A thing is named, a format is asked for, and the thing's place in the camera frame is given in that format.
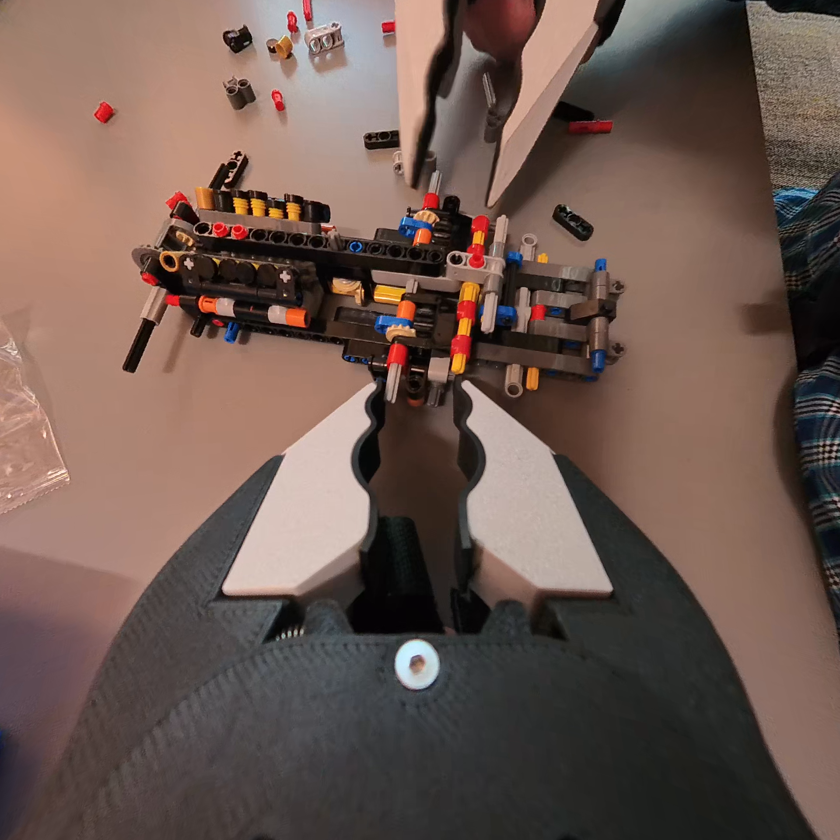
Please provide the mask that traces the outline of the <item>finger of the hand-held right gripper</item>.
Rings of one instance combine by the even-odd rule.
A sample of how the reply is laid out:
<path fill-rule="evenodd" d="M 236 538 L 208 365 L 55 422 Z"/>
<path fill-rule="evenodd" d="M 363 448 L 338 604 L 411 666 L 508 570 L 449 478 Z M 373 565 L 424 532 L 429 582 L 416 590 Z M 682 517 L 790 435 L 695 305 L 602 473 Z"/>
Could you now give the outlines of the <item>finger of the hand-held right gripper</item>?
<path fill-rule="evenodd" d="M 417 189 L 427 167 L 436 103 L 451 91 L 459 67 L 463 23 L 474 2 L 395 2 L 396 83 L 402 174 Z"/>
<path fill-rule="evenodd" d="M 608 17 L 607 1 L 546 1 L 536 7 L 538 18 L 520 56 L 514 96 L 497 130 L 486 194 L 489 207 L 499 202 L 520 171 Z"/>

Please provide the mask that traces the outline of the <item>light grey thin lego liftarm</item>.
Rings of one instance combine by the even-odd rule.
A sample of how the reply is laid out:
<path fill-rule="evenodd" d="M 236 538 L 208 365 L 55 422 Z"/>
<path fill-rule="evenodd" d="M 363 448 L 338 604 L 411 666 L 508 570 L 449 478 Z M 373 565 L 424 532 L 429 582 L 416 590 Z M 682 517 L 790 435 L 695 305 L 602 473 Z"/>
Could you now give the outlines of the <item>light grey thin lego liftarm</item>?
<path fill-rule="evenodd" d="M 342 25 L 338 21 L 308 28 L 303 39 L 310 56 L 321 56 L 344 46 Z"/>

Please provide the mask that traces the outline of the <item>clear plastic bag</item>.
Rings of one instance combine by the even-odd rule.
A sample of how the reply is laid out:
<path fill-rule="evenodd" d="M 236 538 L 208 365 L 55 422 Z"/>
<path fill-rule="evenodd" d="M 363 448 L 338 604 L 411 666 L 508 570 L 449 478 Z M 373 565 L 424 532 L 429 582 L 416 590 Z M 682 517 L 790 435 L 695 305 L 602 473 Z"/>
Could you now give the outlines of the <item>clear plastic bag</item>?
<path fill-rule="evenodd" d="M 1 512 L 70 482 L 45 410 L 28 388 L 23 358 L 1 325 Z"/>

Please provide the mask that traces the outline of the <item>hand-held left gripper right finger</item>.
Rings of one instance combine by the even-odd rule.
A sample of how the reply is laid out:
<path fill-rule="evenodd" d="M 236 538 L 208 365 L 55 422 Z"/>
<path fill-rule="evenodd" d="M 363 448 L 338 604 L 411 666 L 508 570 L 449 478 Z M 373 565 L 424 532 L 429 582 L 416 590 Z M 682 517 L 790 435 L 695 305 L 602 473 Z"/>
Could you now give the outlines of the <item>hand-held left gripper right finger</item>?
<path fill-rule="evenodd" d="M 613 586 L 552 449 L 475 385 L 457 380 L 458 582 L 489 608 L 608 598 Z"/>

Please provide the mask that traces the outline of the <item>person's right hand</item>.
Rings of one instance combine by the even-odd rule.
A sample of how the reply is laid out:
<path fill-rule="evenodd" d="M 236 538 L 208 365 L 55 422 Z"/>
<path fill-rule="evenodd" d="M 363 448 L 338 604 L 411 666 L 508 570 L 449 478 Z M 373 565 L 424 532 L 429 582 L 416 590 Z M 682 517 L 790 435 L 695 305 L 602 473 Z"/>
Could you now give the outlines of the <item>person's right hand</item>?
<path fill-rule="evenodd" d="M 512 64 L 519 60 L 536 21 L 533 1 L 470 1 L 463 26 L 475 49 Z"/>

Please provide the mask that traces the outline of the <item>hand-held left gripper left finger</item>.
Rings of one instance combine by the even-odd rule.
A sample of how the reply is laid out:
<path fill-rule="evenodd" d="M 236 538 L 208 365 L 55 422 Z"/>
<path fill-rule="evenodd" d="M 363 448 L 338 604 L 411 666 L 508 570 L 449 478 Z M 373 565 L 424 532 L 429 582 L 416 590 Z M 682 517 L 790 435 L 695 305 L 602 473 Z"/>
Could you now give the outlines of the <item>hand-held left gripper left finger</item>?
<path fill-rule="evenodd" d="M 370 383 L 288 447 L 222 585 L 228 597 L 285 596 L 347 608 L 363 590 L 371 526 L 364 438 L 376 433 L 382 384 Z"/>

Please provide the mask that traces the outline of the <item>large lego vehicle model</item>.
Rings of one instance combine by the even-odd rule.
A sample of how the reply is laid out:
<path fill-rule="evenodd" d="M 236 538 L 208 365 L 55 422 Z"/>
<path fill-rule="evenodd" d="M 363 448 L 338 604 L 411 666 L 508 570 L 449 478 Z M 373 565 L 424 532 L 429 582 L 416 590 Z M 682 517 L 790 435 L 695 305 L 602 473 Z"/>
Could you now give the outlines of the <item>large lego vehicle model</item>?
<path fill-rule="evenodd" d="M 385 399 L 438 406 L 480 364 L 504 373 L 510 398 L 543 377 L 597 382 L 626 345 L 612 335 L 625 284 L 605 259 L 566 266 L 532 234 L 508 245 L 508 218 L 470 216 L 441 196 L 439 173 L 419 208 L 372 238 L 331 225 L 329 206 L 286 194 L 178 192 L 152 245 L 132 259 L 150 294 L 122 369 L 140 366 L 169 310 L 191 334 L 215 328 L 339 345 L 381 381 Z"/>

